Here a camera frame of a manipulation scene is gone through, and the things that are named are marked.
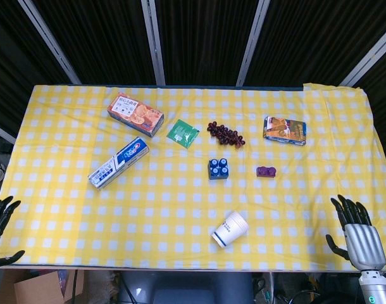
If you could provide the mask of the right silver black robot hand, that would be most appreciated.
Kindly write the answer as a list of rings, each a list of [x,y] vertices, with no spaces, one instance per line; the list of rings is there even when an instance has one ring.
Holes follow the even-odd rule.
[[[339,248],[333,237],[327,234],[325,238],[331,251],[361,272],[382,270],[386,266],[382,241],[364,205],[340,194],[330,201],[337,212],[346,242],[346,249]]]

